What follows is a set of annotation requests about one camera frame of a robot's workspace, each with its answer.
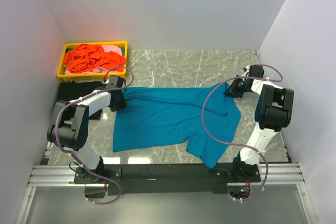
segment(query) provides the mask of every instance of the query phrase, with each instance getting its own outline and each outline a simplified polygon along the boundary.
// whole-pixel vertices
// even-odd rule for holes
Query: blue fabric
[[[186,150],[213,168],[227,145],[211,139],[203,129],[202,105],[215,88],[127,88],[127,107],[117,112],[113,151],[180,144],[188,139]],[[222,85],[210,97],[205,123],[213,136],[231,142],[240,119],[233,98]]]

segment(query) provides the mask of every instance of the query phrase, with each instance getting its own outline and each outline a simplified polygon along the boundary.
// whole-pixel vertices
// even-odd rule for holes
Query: wall
[[[64,38],[44,0],[0,6],[0,222],[14,223],[47,144]]]
[[[258,49],[285,0],[46,0],[67,42]]]
[[[292,121],[283,130],[300,163],[319,223],[335,223],[335,0],[286,0],[259,52],[295,91]]]

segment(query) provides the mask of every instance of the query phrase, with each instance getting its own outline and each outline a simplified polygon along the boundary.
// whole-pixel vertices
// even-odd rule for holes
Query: yellow plastic bin
[[[90,45],[114,45],[120,48],[125,48],[124,56],[127,58],[127,49],[128,44],[126,41],[110,41],[110,42],[91,42],[91,43],[69,43],[65,44],[61,61],[59,62],[57,74],[56,76],[58,78],[61,78],[65,81],[77,81],[77,80],[101,80],[105,76],[105,73],[72,73],[72,74],[64,74],[65,67],[63,66],[63,60],[64,55],[66,53],[67,48],[74,48],[80,44],[90,44]],[[122,72],[109,72],[108,76],[120,76],[122,78],[125,78],[126,75],[126,69],[124,69]]]

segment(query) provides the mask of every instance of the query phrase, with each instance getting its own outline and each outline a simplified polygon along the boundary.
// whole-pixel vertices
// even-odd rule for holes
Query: red cloth
[[[63,64],[71,73],[83,73],[102,67],[107,70],[124,66],[127,59],[116,52],[104,52],[99,45],[80,44],[64,56]]]

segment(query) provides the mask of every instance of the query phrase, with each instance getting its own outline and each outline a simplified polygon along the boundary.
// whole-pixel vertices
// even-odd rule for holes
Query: gray marble tabletop
[[[143,87],[210,87],[237,74],[242,68],[258,63],[255,51],[231,50],[133,50],[128,67],[135,75],[133,86]],[[246,93],[235,99],[242,116],[234,143],[246,144],[255,126],[254,113],[258,95]],[[100,120],[90,120],[88,141],[106,164],[167,164],[201,163],[186,151],[186,142],[178,145],[151,147],[114,153],[112,151],[115,112],[103,109]],[[229,146],[219,162],[232,162],[241,147]],[[274,137],[266,148],[270,162],[287,162],[281,135]],[[49,165],[66,165],[71,157],[56,146],[51,151]]]

